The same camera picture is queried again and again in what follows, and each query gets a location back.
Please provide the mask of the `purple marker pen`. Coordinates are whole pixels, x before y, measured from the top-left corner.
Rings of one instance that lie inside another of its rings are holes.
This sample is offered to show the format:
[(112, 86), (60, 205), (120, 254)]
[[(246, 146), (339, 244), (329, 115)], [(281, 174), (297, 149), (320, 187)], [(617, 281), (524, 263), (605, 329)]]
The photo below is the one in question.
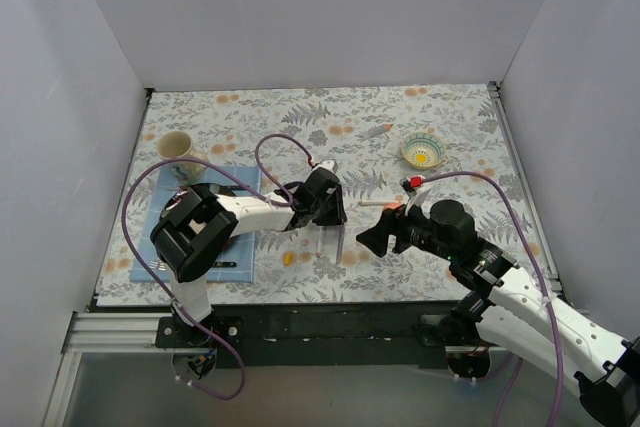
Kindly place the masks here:
[(336, 246), (336, 254), (335, 254), (335, 264), (340, 265), (342, 254), (343, 254), (343, 244), (344, 244), (344, 236), (345, 236), (345, 224), (338, 226), (337, 229), (337, 246)]

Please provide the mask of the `white pink marker pen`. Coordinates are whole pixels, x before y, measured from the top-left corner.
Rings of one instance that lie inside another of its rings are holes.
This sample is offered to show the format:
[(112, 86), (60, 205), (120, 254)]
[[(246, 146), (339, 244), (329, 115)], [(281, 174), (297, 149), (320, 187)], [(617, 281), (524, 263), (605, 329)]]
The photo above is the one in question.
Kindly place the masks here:
[(325, 233), (326, 233), (326, 227), (324, 226), (319, 227), (317, 242), (316, 242), (316, 252), (315, 252), (315, 255), (317, 258), (320, 258), (323, 255)]

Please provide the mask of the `yellow pen cap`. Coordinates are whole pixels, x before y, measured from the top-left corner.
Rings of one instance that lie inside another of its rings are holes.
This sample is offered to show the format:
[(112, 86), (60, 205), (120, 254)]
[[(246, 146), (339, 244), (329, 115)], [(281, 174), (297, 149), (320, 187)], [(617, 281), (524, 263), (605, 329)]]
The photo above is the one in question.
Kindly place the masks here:
[(293, 259), (294, 259), (294, 253), (292, 251), (287, 251), (283, 258), (283, 264), (285, 266), (289, 266), (292, 264)]

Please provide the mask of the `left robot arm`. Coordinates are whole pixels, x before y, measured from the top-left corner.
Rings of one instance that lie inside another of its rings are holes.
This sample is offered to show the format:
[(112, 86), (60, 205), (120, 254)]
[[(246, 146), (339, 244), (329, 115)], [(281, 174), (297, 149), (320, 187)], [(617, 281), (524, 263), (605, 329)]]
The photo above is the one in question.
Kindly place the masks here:
[(230, 239), (262, 231), (292, 231), (310, 223), (318, 227), (346, 223), (336, 171), (333, 161), (317, 164), (305, 181), (291, 186), (292, 204), (287, 207), (282, 205), (286, 201), (282, 190), (262, 198), (229, 196), (200, 183), (188, 187), (162, 211), (150, 240), (159, 260), (169, 268), (173, 315), (180, 319), (178, 334), (188, 345), (200, 347), (212, 337), (206, 273)]

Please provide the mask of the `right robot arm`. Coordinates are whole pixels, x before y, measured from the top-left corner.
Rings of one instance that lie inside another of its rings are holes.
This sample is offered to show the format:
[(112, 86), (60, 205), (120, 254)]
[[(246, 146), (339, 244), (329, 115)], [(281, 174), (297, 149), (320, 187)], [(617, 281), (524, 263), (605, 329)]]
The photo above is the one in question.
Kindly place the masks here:
[(387, 208), (357, 241), (383, 257), (415, 247), (449, 263), (468, 295), (453, 313), (454, 336), (501, 346), (561, 381), (603, 426), (639, 416), (639, 342), (606, 330), (559, 298), (499, 247), (478, 236), (454, 200)]

